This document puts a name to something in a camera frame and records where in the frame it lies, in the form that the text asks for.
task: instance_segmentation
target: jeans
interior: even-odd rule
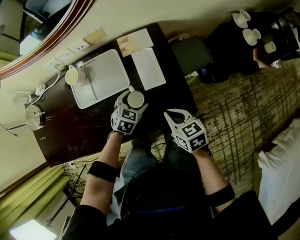
[[[165,163],[181,169],[197,179],[200,179],[200,170],[195,157],[172,141],[172,137],[165,137],[166,148],[164,157],[159,162],[151,153],[150,145],[136,139],[131,142],[131,149],[126,157],[120,172],[120,181],[123,187],[114,193],[119,208],[121,207],[126,185],[134,177],[141,175],[156,163]]]

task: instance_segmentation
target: mirror frame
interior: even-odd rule
[[[53,31],[30,53],[0,68],[0,79],[5,79],[23,70],[52,50],[79,24],[95,0],[73,0],[67,14]]]

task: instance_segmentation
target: coffee cup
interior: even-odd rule
[[[255,39],[261,39],[261,33],[258,29],[254,28],[252,30],[253,35],[255,36]]]
[[[240,23],[240,24],[242,24],[242,23],[245,23],[245,22],[248,22],[248,21],[250,21],[251,20],[251,16],[249,15],[249,13],[247,13],[245,10],[240,10],[240,12],[239,12],[239,14],[240,14],[240,16],[239,16],[239,18],[238,18],[238,22]]]
[[[245,28],[242,31],[242,34],[243,34],[245,41],[248,43],[248,45],[255,46],[257,44],[257,42],[258,42],[257,38],[251,29]]]
[[[277,47],[276,47],[275,43],[271,41],[271,42],[267,42],[264,45],[264,49],[267,54],[271,54],[277,50]]]
[[[86,82],[86,74],[82,69],[77,69],[73,65],[65,73],[65,82],[70,86],[82,86]]]
[[[127,96],[127,103],[133,109],[139,109],[145,103],[145,96],[140,92],[135,90],[131,85],[129,86],[130,93]]]

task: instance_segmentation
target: mirror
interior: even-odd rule
[[[94,0],[0,0],[0,78],[25,68],[64,39]]]

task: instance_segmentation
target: hand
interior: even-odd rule
[[[129,107],[123,102],[123,99],[129,93],[129,90],[125,91],[116,100],[114,111],[111,114],[111,126],[114,131],[131,135],[142,117],[143,112],[148,107],[148,104],[144,104],[138,110]]]
[[[208,145],[207,133],[201,121],[183,109],[168,109],[164,112],[174,142],[192,153]]]

